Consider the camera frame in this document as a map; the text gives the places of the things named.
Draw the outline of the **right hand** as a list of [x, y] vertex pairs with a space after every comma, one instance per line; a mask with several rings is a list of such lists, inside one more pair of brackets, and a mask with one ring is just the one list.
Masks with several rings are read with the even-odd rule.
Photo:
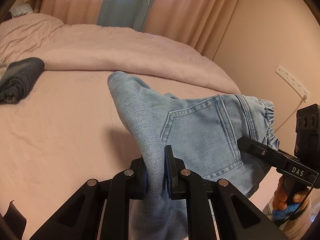
[[288, 202], [293, 203], [301, 203], [309, 192], [309, 188], [307, 187], [305, 190], [297, 192], [291, 200], [288, 199], [288, 195], [286, 194], [284, 187], [284, 176], [281, 176], [278, 181], [278, 186], [276, 191], [274, 192], [274, 198], [272, 202], [272, 206], [274, 210], [285, 210], [287, 208]]

